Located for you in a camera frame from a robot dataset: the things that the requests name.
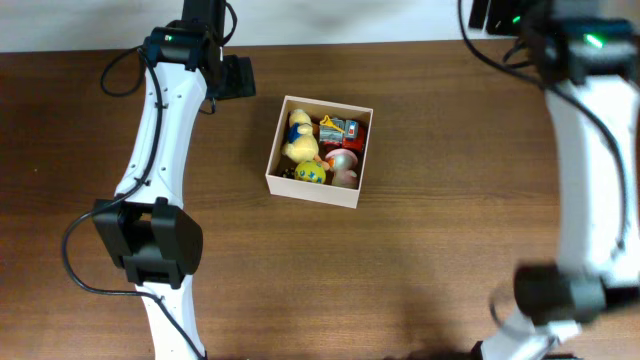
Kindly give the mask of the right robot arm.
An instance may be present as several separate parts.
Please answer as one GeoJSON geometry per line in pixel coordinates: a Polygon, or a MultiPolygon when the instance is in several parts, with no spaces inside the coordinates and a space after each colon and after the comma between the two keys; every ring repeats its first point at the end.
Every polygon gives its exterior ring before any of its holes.
{"type": "Polygon", "coordinates": [[[639,48],[632,22],[597,1],[476,0],[462,31],[512,36],[535,75],[503,59],[496,68],[540,88],[554,126],[561,230],[547,264],[514,275],[514,312],[474,359],[550,359],[597,317],[639,302],[636,137],[639,48]]]}

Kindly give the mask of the yellow blue ball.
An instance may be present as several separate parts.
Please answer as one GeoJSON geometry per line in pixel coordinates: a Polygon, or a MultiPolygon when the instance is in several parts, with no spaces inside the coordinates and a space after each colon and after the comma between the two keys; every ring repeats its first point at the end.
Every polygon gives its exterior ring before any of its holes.
{"type": "Polygon", "coordinates": [[[327,179],[326,170],[321,163],[315,160],[298,164],[294,171],[294,178],[299,181],[318,184],[324,184],[327,179]]]}

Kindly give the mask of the red toy fire truck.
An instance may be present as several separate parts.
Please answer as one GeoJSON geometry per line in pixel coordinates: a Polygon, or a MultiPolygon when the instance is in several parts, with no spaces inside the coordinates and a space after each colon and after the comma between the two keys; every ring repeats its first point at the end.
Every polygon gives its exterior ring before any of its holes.
{"type": "Polygon", "coordinates": [[[326,115],[319,123],[319,143],[328,149],[344,148],[362,153],[366,135],[367,128],[355,120],[326,115]]]}

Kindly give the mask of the pink cardboard box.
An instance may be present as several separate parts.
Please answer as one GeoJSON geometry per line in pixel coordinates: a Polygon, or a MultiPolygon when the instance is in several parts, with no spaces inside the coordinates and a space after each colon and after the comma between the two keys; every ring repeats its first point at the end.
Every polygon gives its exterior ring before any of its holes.
{"type": "Polygon", "coordinates": [[[356,208],[363,183],[362,178],[367,160],[368,138],[373,114],[374,112],[371,108],[287,95],[281,106],[265,172],[270,193],[272,195],[356,208]],[[358,164],[354,168],[356,173],[354,188],[332,185],[333,175],[331,173],[328,173],[329,178],[324,184],[315,185],[301,180],[288,179],[281,175],[286,168],[294,166],[294,162],[284,155],[282,150],[289,129],[289,118],[298,109],[309,115],[314,124],[318,124],[323,116],[329,115],[331,118],[354,120],[363,128],[364,149],[357,155],[358,164]]]}

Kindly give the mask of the white duck figurine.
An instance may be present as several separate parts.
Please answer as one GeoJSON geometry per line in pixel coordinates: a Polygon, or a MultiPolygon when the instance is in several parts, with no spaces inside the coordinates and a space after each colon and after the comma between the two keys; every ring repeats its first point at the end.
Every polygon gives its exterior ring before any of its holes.
{"type": "Polygon", "coordinates": [[[355,168],[358,165],[357,156],[348,149],[334,149],[325,158],[333,173],[331,185],[342,188],[356,189],[358,187],[358,175],[355,168]]]}

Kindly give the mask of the yellow plush duck toy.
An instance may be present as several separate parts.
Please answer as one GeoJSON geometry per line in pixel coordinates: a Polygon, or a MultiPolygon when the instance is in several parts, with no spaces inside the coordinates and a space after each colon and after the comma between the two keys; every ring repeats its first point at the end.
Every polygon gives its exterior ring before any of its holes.
{"type": "Polygon", "coordinates": [[[329,170],[328,162],[319,156],[319,144],[315,138],[315,124],[302,109],[295,109],[289,114],[288,132],[281,153],[300,164],[308,161],[318,163],[324,170],[329,170]]]}

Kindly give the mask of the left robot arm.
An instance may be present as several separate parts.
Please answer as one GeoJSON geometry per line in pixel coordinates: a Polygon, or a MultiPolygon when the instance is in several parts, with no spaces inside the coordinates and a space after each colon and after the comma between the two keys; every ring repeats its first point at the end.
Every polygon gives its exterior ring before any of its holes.
{"type": "Polygon", "coordinates": [[[158,359],[204,359],[193,302],[201,227],[185,212],[183,180],[203,103],[255,95],[251,61],[226,55],[237,17],[226,0],[187,1],[180,19],[134,48],[146,90],[127,170],[92,221],[114,265],[145,306],[158,359]]]}

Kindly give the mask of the black round cap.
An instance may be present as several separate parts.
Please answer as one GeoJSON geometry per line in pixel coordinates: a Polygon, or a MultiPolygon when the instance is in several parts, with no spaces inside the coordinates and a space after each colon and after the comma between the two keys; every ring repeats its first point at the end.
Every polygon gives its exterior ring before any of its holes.
{"type": "Polygon", "coordinates": [[[294,179],[295,178],[295,169],[288,168],[282,171],[281,176],[283,178],[294,179]]]}

